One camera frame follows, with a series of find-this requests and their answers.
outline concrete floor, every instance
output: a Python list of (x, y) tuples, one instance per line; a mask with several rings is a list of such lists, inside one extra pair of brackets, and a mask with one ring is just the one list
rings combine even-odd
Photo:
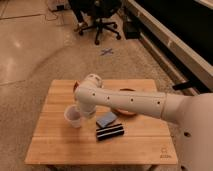
[[(6, 19), (25, 15), (37, 16)], [(122, 40), (104, 32), (101, 45), (95, 46), (95, 31), (83, 37), (73, 32), (76, 20), (71, 11), (57, 13), (58, 19), (54, 21), (46, 21), (45, 15), (48, 19), (55, 17), (47, 11), (44, 0), (0, 1), (0, 16), (5, 18), (0, 20), (0, 171), (48, 170), (26, 166), (24, 159), (54, 79), (80, 80), (89, 73), (104, 79), (149, 78), (156, 81), (159, 91), (173, 92), (173, 82), (143, 45), (137, 40), (125, 40), (118, 16), (112, 19), (119, 24)], [(101, 56), (101, 50), (106, 48), (112, 48), (113, 54)], [(144, 170), (143, 166), (71, 168)]]

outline white cup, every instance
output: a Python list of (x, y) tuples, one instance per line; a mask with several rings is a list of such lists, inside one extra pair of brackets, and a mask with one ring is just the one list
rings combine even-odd
[(64, 117), (74, 128), (81, 127), (81, 114), (76, 110), (76, 106), (68, 106)]

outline logo on table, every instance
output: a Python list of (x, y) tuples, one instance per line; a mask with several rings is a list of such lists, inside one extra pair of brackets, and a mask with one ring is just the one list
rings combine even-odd
[(161, 148), (160, 158), (172, 158), (172, 156), (167, 153), (166, 147)]

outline wooden table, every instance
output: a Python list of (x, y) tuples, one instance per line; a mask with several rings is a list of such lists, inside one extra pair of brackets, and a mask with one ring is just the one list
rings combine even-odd
[[(124, 136), (97, 142), (96, 117), (109, 111), (98, 106), (96, 116), (84, 120), (80, 129), (64, 119), (64, 110), (74, 104), (74, 80), (54, 80), (38, 120), (25, 159), (26, 164), (177, 164), (177, 156), (164, 121), (137, 115), (119, 117)], [(104, 80), (104, 87), (156, 91), (153, 80)]]

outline black office chair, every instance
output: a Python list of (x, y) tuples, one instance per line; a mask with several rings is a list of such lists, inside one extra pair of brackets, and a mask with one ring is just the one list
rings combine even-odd
[(89, 15), (94, 19), (94, 22), (91, 26), (83, 28), (79, 31), (79, 35), (83, 35), (83, 32), (88, 29), (97, 28), (97, 33), (95, 36), (95, 44), (99, 45), (100, 42), (98, 37), (100, 33), (102, 33), (103, 29), (109, 30), (115, 34), (117, 34), (117, 40), (121, 39), (119, 32), (114, 29), (117, 28), (117, 24), (115, 22), (103, 22), (103, 18), (110, 18), (113, 14), (115, 14), (118, 9), (121, 7), (120, 0), (95, 0), (92, 11)]

